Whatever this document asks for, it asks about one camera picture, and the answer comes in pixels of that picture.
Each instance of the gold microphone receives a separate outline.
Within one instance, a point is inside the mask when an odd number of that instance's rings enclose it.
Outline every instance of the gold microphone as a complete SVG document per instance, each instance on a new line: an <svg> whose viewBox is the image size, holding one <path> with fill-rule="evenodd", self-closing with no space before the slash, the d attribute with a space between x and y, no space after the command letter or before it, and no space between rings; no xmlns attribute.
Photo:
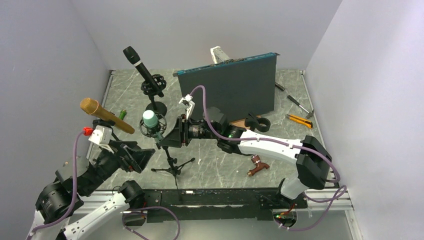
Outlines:
<svg viewBox="0 0 424 240"><path fill-rule="evenodd" d="M79 106L88 115L93 115L103 121L109 121L109 120L114 121L115 127L121 129L122 131L126 133L133 134L135 131L132 126L122 121L117 116L113 115L110 111L104 109L102 106L100 106L100 103L94 99L86 97L81 101Z"/></svg>

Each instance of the green microphone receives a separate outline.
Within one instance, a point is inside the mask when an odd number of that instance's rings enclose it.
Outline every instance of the green microphone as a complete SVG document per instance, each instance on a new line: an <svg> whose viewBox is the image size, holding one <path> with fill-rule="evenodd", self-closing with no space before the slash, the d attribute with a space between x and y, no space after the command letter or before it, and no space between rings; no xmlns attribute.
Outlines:
<svg viewBox="0 0 424 240"><path fill-rule="evenodd" d="M161 126L159 125L158 116L152 110L146 110L143 112L143 122L147 129L147 133L150 134L156 143L164 138L161 133Z"/></svg>

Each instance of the wooden block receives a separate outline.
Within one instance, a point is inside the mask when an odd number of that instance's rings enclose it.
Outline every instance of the wooden block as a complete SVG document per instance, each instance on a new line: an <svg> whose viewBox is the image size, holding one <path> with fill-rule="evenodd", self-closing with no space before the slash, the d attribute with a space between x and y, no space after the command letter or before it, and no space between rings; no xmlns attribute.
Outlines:
<svg viewBox="0 0 424 240"><path fill-rule="evenodd" d="M250 129L250 127L245 126L245 118L241 119L241 120L230 122L230 124L237 126L237 127L240 127L240 128Z"/></svg>

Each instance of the black microphone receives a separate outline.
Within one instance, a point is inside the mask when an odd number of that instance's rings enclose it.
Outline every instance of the black microphone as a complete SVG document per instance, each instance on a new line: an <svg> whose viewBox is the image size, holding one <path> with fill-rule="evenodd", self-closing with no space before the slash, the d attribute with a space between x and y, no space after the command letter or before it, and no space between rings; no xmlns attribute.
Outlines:
<svg viewBox="0 0 424 240"><path fill-rule="evenodd" d="M158 95L162 98L164 96L162 90L159 88L158 83L153 79L149 70L147 70L146 66L140 60L140 57L134 48L132 46L125 48L123 50L123 54L125 55L126 59L128 59L128 61L134 65L135 69L137 69L144 80L150 84L150 87L154 90L155 95Z"/></svg>

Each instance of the orange utility knife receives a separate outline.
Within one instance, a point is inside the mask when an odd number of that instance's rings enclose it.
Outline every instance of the orange utility knife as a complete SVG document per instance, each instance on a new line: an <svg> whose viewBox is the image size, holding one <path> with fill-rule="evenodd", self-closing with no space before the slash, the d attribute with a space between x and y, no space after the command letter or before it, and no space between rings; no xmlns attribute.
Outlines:
<svg viewBox="0 0 424 240"><path fill-rule="evenodd" d="M303 125L305 125L306 127L310 128L310 129L313 127L313 126L312 126L312 122L311 122L311 121L306 120L306 119L304 119L304 118L301 118L301 117L299 117L299 116L292 115L292 114L286 114L285 116L286 116L288 119L290 119L290 120L292 120L292 121L294 121L294 122L296 122L296 123L298 123L298 124L303 124Z"/></svg>

